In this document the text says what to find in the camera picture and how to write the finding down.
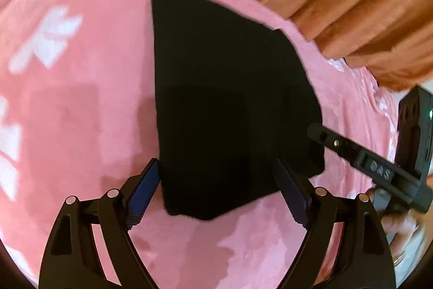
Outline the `person's right hand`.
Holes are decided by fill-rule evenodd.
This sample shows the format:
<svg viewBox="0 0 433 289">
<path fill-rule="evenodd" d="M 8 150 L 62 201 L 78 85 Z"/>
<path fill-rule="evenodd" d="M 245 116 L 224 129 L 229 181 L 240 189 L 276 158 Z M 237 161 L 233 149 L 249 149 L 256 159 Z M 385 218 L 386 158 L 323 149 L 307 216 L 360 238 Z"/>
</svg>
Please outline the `person's right hand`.
<svg viewBox="0 0 433 289">
<path fill-rule="evenodd" d="M 388 214 L 382 217 L 385 234 L 393 235 L 391 255 L 405 251 L 404 260 L 395 268 L 402 276 L 408 276 L 426 254 L 432 242 L 432 205 L 427 213 L 411 210 L 406 213 Z"/>
</svg>

